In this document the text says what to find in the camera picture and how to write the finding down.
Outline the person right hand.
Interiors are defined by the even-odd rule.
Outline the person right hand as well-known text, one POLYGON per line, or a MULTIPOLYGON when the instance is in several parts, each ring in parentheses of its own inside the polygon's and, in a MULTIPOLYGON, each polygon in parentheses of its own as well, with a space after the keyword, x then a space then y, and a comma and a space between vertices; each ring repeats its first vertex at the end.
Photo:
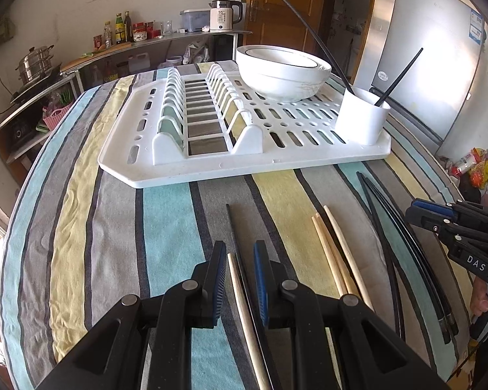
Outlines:
POLYGON ((479 277, 473 279, 470 308, 476 316, 481 316, 488 311, 488 286, 479 277))

